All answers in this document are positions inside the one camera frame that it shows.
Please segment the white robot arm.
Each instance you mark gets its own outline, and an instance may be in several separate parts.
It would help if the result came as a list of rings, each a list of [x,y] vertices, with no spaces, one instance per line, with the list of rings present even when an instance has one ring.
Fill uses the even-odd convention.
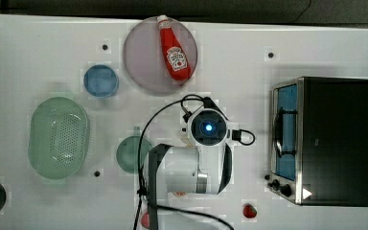
[[[218,217],[172,207],[169,193],[217,195],[229,184],[233,168],[233,148],[242,138],[239,125],[231,122],[209,97],[188,95],[178,103],[198,101],[194,111],[183,110],[181,137],[184,145],[159,144],[147,154],[139,171],[138,193],[146,202],[149,230],[207,230],[209,226],[191,216]]]

